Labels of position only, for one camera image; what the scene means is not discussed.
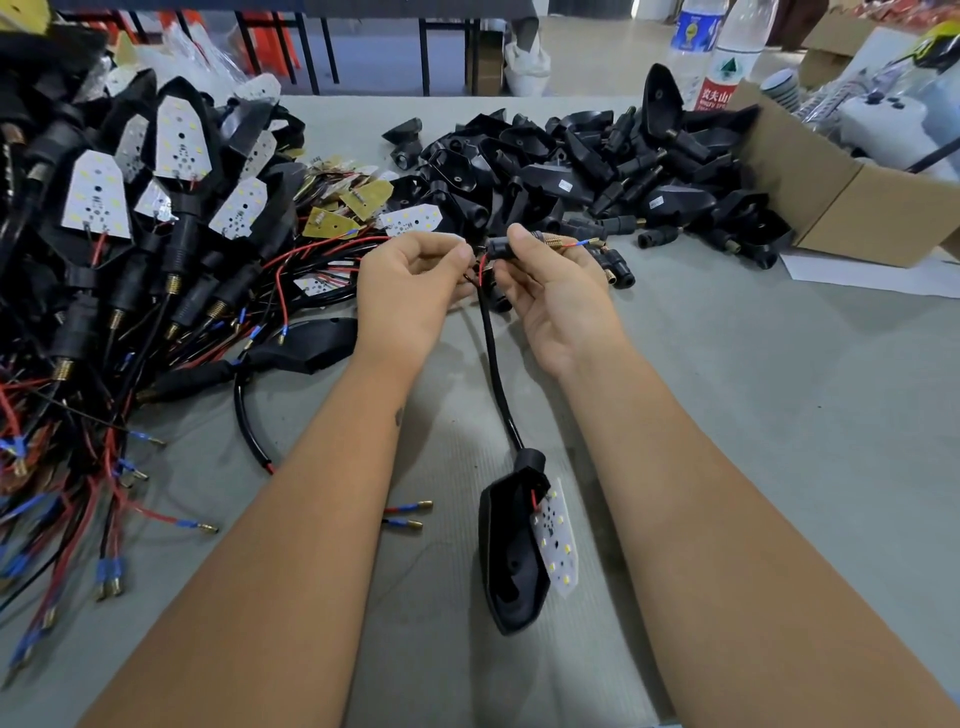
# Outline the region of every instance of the water bottle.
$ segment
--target water bottle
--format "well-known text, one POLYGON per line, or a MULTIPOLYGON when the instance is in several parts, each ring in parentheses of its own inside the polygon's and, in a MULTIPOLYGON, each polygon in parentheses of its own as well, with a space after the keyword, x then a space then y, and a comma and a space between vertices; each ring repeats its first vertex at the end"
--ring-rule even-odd
POLYGON ((777 17, 778 0, 736 0, 700 87, 696 109, 722 109, 760 57, 777 17))
POLYGON ((677 17, 667 65, 688 108, 697 98, 728 3, 729 0, 684 0, 677 17))

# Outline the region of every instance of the sticker label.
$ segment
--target sticker label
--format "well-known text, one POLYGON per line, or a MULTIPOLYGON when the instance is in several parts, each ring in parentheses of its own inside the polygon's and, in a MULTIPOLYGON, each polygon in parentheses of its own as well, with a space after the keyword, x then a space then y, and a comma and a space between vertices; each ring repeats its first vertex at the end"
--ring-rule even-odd
POLYGON ((678 51, 709 53, 720 34, 723 15, 702 15, 681 11, 670 47, 678 51))
POLYGON ((759 52, 742 53, 717 48, 697 96, 696 110, 724 109, 737 85, 753 70, 759 52))

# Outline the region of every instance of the white bag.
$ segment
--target white bag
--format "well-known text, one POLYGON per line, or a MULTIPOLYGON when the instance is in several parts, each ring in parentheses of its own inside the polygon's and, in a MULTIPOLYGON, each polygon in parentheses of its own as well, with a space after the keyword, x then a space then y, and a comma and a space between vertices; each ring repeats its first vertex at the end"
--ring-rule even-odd
POLYGON ((550 54, 540 45, 540 34, 529 52, 511 41, 503 49, 503 56, 507 62, 507 85, 514 96, 542 96, 550 82, 550 54))

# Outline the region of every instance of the finger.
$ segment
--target finger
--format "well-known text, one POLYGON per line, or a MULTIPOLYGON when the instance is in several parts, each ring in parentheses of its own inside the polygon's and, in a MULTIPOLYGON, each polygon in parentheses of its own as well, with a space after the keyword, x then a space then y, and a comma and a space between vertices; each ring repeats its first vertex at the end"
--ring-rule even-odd
POLYGON ((539 298, 540 294, 543 293, 543 286, 533 280, 522 268, 514 265, 513 262, 501 260, 498 264, 502 265, 507 273, 510 274, 510 277, 527 293, 533 296, 534 299, 539 298))
POLYGON ((420 273, 426 273, 427 271, 432 271, 437 267, 437 263, 443 260, 442 255, 436 256, 431 255, 430 257, 419 257, 414 262, 410 264, 410 272, 412 274, 419 275, 420 273))
POLYGON ((530 306, 534 304, 534 297, 530 294, 530 291, 516 281, 513 273, 519 273, 519 271, 513 266, 508 266, 502 260, 493 262, 493 275, 496 284, 500 286, 500 290, 503 291, 507 301, 514 307, 516 314, 522 318, 526 316, 530 306))
POLYGON ((607 283, 607 277, 604 275, 603 268, 600 267, 600 263, 596 261, 596 258, 589 253, 586 246, 577 245, 572 248, 563 248, 562 252, 564 257, 569 258, 587 271, 590 279, 594 283, 604 289, 609 286, 607 283))
POLYGON ((450 295, 450 305, 454 305, 463 299, 469 298, 476 291, 476 286, 473 283, 458 283, 457 287, 453 289, 453 293, 450 295))
POLYGON ((445 285, 449 285, 452 291, 463 282, 464 274, 471 265, 473 265, 473 250, 461 240, 444 255, 433 270, 427 271, 424 275, 442 281, 445 285))
POLYGON ((516 259, 523 264, 523 269, 539 282, 549 283, 570 275, 572 261, 557 255, 522 225, 511 225, 507 229, 507 237, 510 238, 510 247, 516 259))
POLYGON ((405 232, 383 244, 406 259, 407 266, 421 257, 443 257, 458 245, 467 245, 459 235, 446 232, 405 232))

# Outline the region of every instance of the cardboard box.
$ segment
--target cardboard box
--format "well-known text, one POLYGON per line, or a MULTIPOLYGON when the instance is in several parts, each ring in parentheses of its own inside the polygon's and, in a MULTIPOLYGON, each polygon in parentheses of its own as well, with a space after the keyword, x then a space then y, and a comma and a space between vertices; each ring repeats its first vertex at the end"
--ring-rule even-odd
POLYGON ((795 245, 900 267, 938 245, 960 253, 960 185, 861 163, 743 82, 728 108, 751 104, 762 111, 740 158, 795 245))
MULTIPOLYGON (((467 89, 473 81, 473 47, 467 46, 467 89)), ((480 33, 480 66, 477 73, 477 93, 480 96, 499 96, 503 89, 503 34, 498 31, 480 33)))
POLYGON ((800 84, 819 88, 833 81, 876 27, 873 20, 828 12, 804 40, 806 55, 800 63, 800 84))

